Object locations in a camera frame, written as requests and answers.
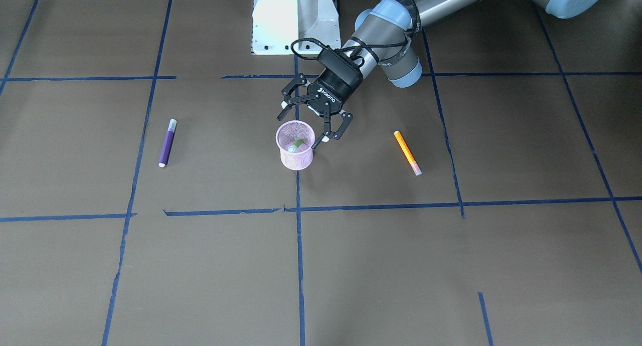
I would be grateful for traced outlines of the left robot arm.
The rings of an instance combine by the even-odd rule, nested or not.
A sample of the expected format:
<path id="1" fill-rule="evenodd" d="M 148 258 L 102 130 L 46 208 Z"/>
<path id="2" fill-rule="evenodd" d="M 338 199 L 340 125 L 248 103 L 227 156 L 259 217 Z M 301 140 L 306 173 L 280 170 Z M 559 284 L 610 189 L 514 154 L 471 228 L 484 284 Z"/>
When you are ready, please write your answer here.
<path id="1" fill-rule="evenodd" d="M 312 37 L 295 40 L 292 52 L 302 60 L 318 61 L 323 71 L 312 82 L 298 74 L 283 88 L 277 119 L 282 121 L 294 106 L 304 104 L 324 121 L 323 132 L 311 148 L 341 138 L 353 118 L 343 106 L 375 67 L 381 67 L 398 88 L 414 85 L 422 74 L 420 60 L 411 48 L 414 36 L 482 1 L 381 0 L 359 14 L 355 31 L 342 47 L 331 47 Z M 558 19 L 571 19 L 599 0 L 530 1 Z"/>

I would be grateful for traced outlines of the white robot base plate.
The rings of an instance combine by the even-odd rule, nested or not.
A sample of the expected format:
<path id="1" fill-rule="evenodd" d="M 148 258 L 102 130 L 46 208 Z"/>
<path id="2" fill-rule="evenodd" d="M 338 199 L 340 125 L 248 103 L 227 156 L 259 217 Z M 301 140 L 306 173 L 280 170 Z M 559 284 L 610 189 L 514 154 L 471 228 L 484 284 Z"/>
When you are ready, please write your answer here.
<path id="1" fill-rule="evenodd" d="M 339 0 L 254 0 L 252 21 L 251 52 L 256 55 L 286 55 L 291 49 L 306 56 L 319 53 L 320 47 L 309 42 L 292 46 L 302 38 L 340 46 Z"/>

